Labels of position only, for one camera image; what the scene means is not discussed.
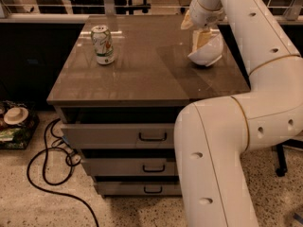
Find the floor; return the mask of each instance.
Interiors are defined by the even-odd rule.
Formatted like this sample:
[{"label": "floor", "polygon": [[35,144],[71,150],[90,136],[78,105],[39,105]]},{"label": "floor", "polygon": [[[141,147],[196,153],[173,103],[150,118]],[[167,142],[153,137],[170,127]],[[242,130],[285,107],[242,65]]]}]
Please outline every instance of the floor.
[{"label": "floor", "polygon": [[[25,8],[35,0],[21,0]],[[188,0],[150,0],[149,14],[179,13]],[[19,226],[95,226],[87,207],[80,201],[52,195],[34,188],[27,180],[30,159],[44,149],[44,131],[48,123],[57,118],[55,112],[38,112],[40,124],[26,150],[0,151],[0,227]],[[60,124],[55,128],[61,133]],[[51,135],[48,143],[53,142]],[[278,177],[276,152],[272,148],[246,152],[241,157],[253,204],[260,227],[302,227],[303,222],[303,151],[286,148],[289,171]],[[60,186],[46,186],[41,177],[44,156],[33,164],[30,176],[33,181],[59,192],[75,195],[86,201],[94,210],[99,226],[106,227],[185,227],[187,222],[182,198],[102,198],[77,166],[72,178]],[[60,181],[68,168],[64,156],[51,152],[47,177]]]}]

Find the drawer handle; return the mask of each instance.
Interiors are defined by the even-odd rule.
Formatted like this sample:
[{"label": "drawer handle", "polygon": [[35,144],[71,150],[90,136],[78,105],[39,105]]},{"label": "drawer handle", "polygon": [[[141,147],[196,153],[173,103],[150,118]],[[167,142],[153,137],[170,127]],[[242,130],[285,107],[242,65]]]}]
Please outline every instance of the drawer handle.
[{"label": "drawer handle", "polygon": [[146,193],[146,194],[158,194],[158,193],[162,193],[162,186],[160,186],[160,189],[159,189],[159,191],[148,191],[147,190],[147,187],[146,186],[144,186],[144,192]]},{"label": "drawer handle", "polygon": [[148,138],[143,138],[143,137],[142,137],[142,133],[141,133],[141,132],[139,133],[139,139],[140,139],[140,141],[148,141],[148,142],[166,141],[167,138],[168,138],[168,134],[167,134],[167,133],[164,133],[164,137],[163,137],[163,138],[160,138],[160,139],[148,139]]},{"label": "drawer handle", "polygon": [[165,171],[165,165],[162,166],[162,169],[159,170],[148,170],[144,165],[142,166],[144,172],[163,172]]}]

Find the power cord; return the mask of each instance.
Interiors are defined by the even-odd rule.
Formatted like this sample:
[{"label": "power cord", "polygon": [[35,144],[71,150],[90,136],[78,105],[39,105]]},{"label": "power cord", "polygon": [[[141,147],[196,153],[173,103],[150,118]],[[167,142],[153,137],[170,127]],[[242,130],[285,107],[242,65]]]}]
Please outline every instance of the power cord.
[{"label": "power cord", "polygon": [[[61,193],[61,192],[56,192],[56,191],[52,191],[52,190],[48,190],[48,189],[45,189],[45,188],[42,188],[40,187],[39,185],[35,184],[31,178],[30,178],[30,168],[32,166],[32,164],[34,163],[34,161],[42,154],[45,155],[45,160],[44,160],[44,166],[43,166],[43,172],[42,172],[42,175],[43,175],[43,179],[44,181],[49,184],[49,185],[60,185],[60,184],[63,184],[63,183],[66,183],[73,175],[73,172],[74,172],[74,169],[77,165],[80,164],[80,160],[78,160],[75,164],[73,163],[73,157],[77,154],[77,152],[75,150],[73,150],[72,152],[68,152],[65,148],[62,148],[60,147],[60,145],[67,145],[66,144],[66,141],[60,137],[60,136],[57,136],[55,133],[54,133],[54,127],[55,125],[60,121],[60,118],[58,119],[55,119],[53,121],[51,121],[45,128],[45,134],[44,134],[44,141],[45,141],[45,149],[41,150],[40,152],[38,152],[29,162],[28,166],[27,166],[27,179],[28,181],[30,182],[31,185],[33,185],[35,188],[41,190],[41,191],[44,191],[46,193],[50,193],[50,194],[55,194],[55,195],[60,195],[60,196],[66,196],[66,197],[69,197],[69,198],[72,198],[72,199],[75,199],[77,201],[80,201],[82,202],[88,209],[89,211],[91,212],[93,218],[94,218],[94,221],[95,221],[95,224],[96,226],[98,227],[98,220],[96,218],[96,215],[93,211],[93,209],[91,208],[91,206],[86,202],[84,201],[83,199],[75,196],[75,195],[71,195],[71,194],[68,194],[68,193]],[[47,135],[47,131],[50,130],[50,133],[52,134],[53,137],[56,138],[56,140],[52,143],[51,147],[49,148],[47,146],[47,139],[46,139],[46,135]],[[46,169],[47,169],[47,162],[48,162],[48,152],[49,151],[62,151],[66,154],[66,157],[65,157],[65,162],[66,164],[70,167],[70,170],[69,170],[69,173],[68,175],[66,176],[65,179],[63,179],[62,181],[58,182],[58,183],[52,183],[50,182],[47,178],[46,178]]]}]

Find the gray drawer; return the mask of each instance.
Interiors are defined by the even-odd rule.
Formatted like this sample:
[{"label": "gray drawer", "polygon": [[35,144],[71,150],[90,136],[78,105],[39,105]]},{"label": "gray drawer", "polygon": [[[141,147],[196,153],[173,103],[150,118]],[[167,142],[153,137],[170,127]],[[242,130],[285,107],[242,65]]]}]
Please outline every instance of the gray drawer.
[{"label": "gray drawer", "polygon": [[73,148],[173,148],[174,124],[63,124]]},{"label": "gray drawer", "polygon": [[178,175],[171,159],[90,159],[82,161],[89,176],[161,176]]},{"label": "gray drawer", "polygon": [[179,183],[171,182],[104,182],[95,183],[96,191],[106,196],[182,196]]}]

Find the silver can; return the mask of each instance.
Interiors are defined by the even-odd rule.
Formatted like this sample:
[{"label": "silver can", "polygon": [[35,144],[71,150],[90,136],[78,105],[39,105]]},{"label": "silver can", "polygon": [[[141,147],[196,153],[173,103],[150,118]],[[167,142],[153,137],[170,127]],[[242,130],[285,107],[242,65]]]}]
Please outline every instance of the silver can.
[{"label": "silver can", "polygon": [[114,61],[114,48],[111,31],[107,26],[94,26],[91,30],[91,38],[95,48],[97,62],[109,64]]}]

